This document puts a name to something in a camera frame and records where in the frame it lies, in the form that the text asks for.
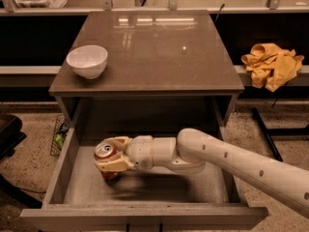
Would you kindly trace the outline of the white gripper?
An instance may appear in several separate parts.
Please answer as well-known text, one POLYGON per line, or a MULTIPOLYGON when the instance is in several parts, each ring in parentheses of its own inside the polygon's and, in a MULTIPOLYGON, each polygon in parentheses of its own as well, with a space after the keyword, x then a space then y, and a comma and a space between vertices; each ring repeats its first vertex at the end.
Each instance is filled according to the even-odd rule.
POLYGON ((129 169, 149 170, 153 163, 153 138, 149 135, 140 135, 133 139, 128 136, 106 138, 116 152, 126 152, 112 156, 107 160, 96 160, 95 165, 101 172, 123 172, 129 169))

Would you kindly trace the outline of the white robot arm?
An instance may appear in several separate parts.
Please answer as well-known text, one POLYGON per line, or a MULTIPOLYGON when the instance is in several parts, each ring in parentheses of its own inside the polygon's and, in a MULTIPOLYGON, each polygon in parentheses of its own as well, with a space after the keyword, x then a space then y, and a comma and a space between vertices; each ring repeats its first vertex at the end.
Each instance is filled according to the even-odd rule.
POLYGON ((176 173, 202 172, 212 163, 309 218, 309 171, 221 141, 195 129, 176 137, 110 137, 94 150, 103 174, 165 167, 176 173))

